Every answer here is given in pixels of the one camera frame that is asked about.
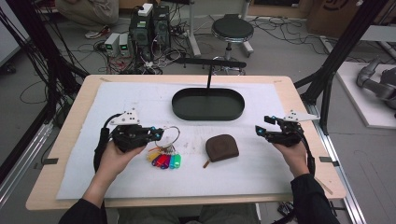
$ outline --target black cable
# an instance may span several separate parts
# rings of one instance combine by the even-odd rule
[[[47,95],[46,95],[46,99],[43,100],[43,101],[40,101],[40,102],[27,102],[27,101],[24,101],[24,100],[22,99],[22,96],[24,95],[24,93],[25,93],[27,90],[29,90],[30,88],[32,88],[34,85],[36,85],[36,84],[38,84],[38,83],[42,83],[42,82],[43,82],[43,81],[40,80],[40,81],[37,81],[37,82],[33,83],[32,85],[26,87],[26,88],[21,92],[21,94],[20,94],[20,100],[21,100],[23,103],[28,104],[28,105],[38,105],[38,104],[46,103],[47,100],[48,100]]]
[[[49,144],[49,146],[44,150],[43,154],[41,154],[41,159],[40,159],[41,165],[44,165],[44,156],[50,150],[52,145],[55,143],[55,140],[57,137],[58,137],[58,135],[55,136],[55,138],[52,140],[52,142]]]

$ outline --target metal rail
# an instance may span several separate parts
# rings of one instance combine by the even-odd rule
[[[308,113],[310,113],[310,114],[313,114],[313,115],[320,114],[315,105],[305,104],[305,107],[308,110]],[[335,148],[332,145],[332,140],[330,139],[330,136],[327,135],[325,132],[323,132],[323,130],[320,128],[319,122],[317,120],[315,120],[313,122],[314,122],[315,128],[317,129],[318,135],[319,135],[320,139],[322,140],[323,146],[326,148],[327,152],[329,153],[329,156],[332,158],[332,161],[338,161],[338,163],[339,163],[339,166],[336,166],[334,168],[346,189],[346,197],[345,197],[345,199],[343,199],[343,202],[345,204],[345,207],[346,207],[346,210],[348,212],[351,222],[353,224],[367,223],[366,220],[364,219],[363,212],[361,211],[361,208],[359,207],[359,203],[356,200],[356,197],[353,193],[352,187],[349,185],[349,182],[347,180],[347,175],[345,174],[343,166],[341,165],[341,162],[338,159],[337,152],[335,151]]]

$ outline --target gray floor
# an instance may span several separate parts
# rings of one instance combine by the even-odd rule
[[[68,47],[73,50],[81,64],[91,74],[104,74],[105,62],[97,53],[91,52],[96,40],[86,40],[85,31],[78,28],[74,23],[57,18]],[[196,27],[203,24],[198,31],[200,34],[210,34],[211,18],[196,19]],[[289,26],[291,33],[300,32],[301,36],[308,33],[304,28],[304,21],[298,21],[301,27]],[[273,37],[282,37],[279,28],[270,31],[271,26],[264,26],[267,32],[255,29],[255,34],[250,40],[255,52],[246,58],[246,53],[239,47],[233,47],[233,56],[247,63],[246,72],[249,76],[288,76],[293,81],[306,77],[316,70],[326,60],[324,48],[316,39],[308,39],[313,45],[294,45],[284,40]],[[118,25],[112,28],[115,32],[128,30],[128,21],[120,20]],[[296,38],[297,35],[286,34],[287,38]],[[59,49],[64,52],[60,41],[54,37]],[[223,54],[226,44],[211,35],[198,35],[198,44],[203,58],[213,58]],[[389,56],[382,50],[373,47],[374,43],[361,42],[351,53],[355,58],[371,60],[375,55],[381,55],[383,61],[389,60]],[[348,58],[350,61],[360,59]],[[34,69],[22,52],[18,53],[12,62],[17,67],[16,74],[0,76],[0,93],[3,96],[0,108],[0,120],[3,128],[0,131],[0,162],[14,148],[21,136],[27,130],[33,119],[37,116],[44,104],[25,104],[20,100],[24,89],[39,81],[35,76]],[[163,69],[164,74],[207,74],[207,68],[201,65],[172,64]],[[29,88],[21,96],[24,101],[30,103],[41,102],[45,99],[44,85],[38,83]],[[56,223],[64,211],[31,212],[26,210],[24,204],[39,175],[40,170],[34,169],[39,162],[42,153],[50,145],[59,130],[55,129],[48,143],[42,148],[35,158],[32,167],[24,175],[19,185],[15,188],[7,203],[0,210],[0,223]],[[349,182],[355,192],[361,210],[367,223],[393,223],[396,220],[396,175],[391,173],[396,170],[396,151],[394,150],[394,130],[381,130],[366,128],[359,117],[356,109],[347,98],[347,94],[337,79],[332,88],[332,99],[329,116],[329,132],[336,148],[340,161],[345,169]],[[335,206],[343,206],[340,202],[334,202]],[[261,203],[262,223],[270,223],[278,219],[280,215],[276,211],[276,203]],[[194,211],[186,209],[185,214]],[[109,209],[110,223],[115,223],[116,211]],[[341,223],[349,223],[347,214],[337,211]]]

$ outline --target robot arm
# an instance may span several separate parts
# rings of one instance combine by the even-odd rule
[[[384,71],[379,83],[370,79],[379,63],[380,59],[375,58],[367,66],[363,67],[358,74],[356,84],[359,87],[372,91],[381,100],[395,100],[396,89],[394,83],[396,83],[396,68]]]

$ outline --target cardboard box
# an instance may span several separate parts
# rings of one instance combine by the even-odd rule
[[[356,1],[314,1],[306,21],[306,28],[312,34],[340,37],[358,9]]]

